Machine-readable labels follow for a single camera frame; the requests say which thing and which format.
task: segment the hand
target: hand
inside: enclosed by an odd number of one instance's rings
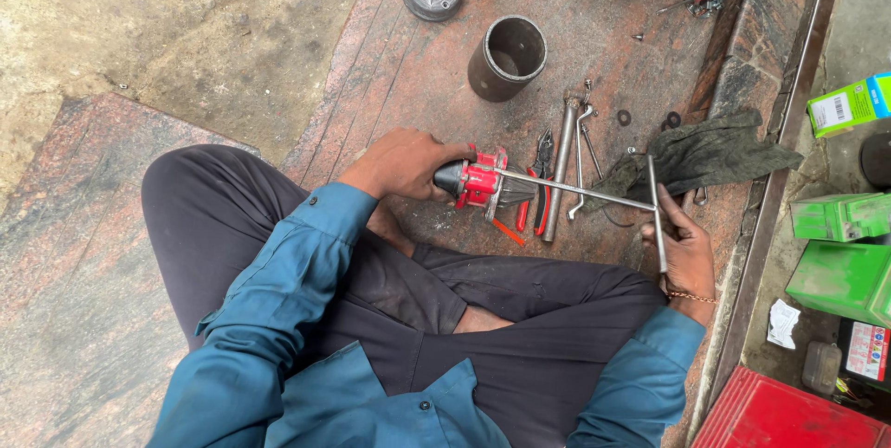
[[[665,274],[672,291],[695,294],[704,298],[715,298],[715,265],[712,256],[712,239],[702,227],[696,225],[674,199],[659,184],[659,205],[672,224],[677,227],[679,240],[663,233],[665,241],[665,257],[668,260],[668,272]],[[644,224],[640,233],[643,245],[655,245],[652,223]],[[698,302],[689,298],[675,297],[670,307],[690,316],[703,326],[711,318],[714,304]]]
[[[476,151],[466,143],[443,144],[429,133],[396,128],[369,146],[338,181],[376,199],[395,194],[447,203],[454,198],[433,185],[433,172],[449,161],[476,158]]]

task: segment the red-handled pliers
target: red-handled pliers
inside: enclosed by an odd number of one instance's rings
[[[532,166],[526,169],[526,172],[533,177],[551,180],[554,178],[551,173],[551,158],[553,157],[554,138],[551,128],[542,133],[538,137],[538,149],[536,152],[536,160]],[[544,232],[544,222],[548,216],[551,206],[551,188],[544,185],[538,186],[538,208],[536,210],[536,236],[541,236]],[[529,213],[529,201],[520,203],[517,208],[517,230],[522,232],[526,228],[526,217]]]

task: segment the teal shirt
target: teal shirt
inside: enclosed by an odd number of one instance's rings
[[[276,224],[222,307],[201,320],[205,344],[176,367],[149,446],[509,446],[473,404],[471,360],[424,391],[387,396],[353,343],[284,379],[377,203],[332,183]],[[567,447],[659,446],[684,410],[684,379],[704,335],[692,319],[658,309],[607,363]]]

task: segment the concrete floor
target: concrete floor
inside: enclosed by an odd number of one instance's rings
[[[821,67],[812,97],[819,97],[876,73],[891,71],[891,0],[836,0]],[[838,338],[839,317],[803,308],[785,293],[807,245],[792,234],[788,203],[828,194],[875,192],[863,179],[859,152],[869,135],[891,131],[891,119],[862,124],[849,133],[815,139],[808,121],[802,127],[797,150],[807,158],[792,171],[774,232],[752,322],[742,354],[748,368],[801,388],[807,344],[811,340],[833,343]],[[802,309],[792,337],[791,351],[766,342],[770,307],[777,298]]]
[[[62,101],[104,90],[277,164],[322,96],[353,2],[0,0],[0,213]]]

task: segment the green rag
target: green rag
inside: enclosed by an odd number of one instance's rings
[[[663,131],[647,148],[647,154],[653,155],[656,180],[671,195],[678,195],[694,188],[752,180],[776,169],[798,169],[804,156],[758,141],[761,123],[761,113],[747,109]],[[649,203],[646,168],[642,155],[626,154],[591,190]],[[586,199],[582,210],[596,211],[607,203]]]

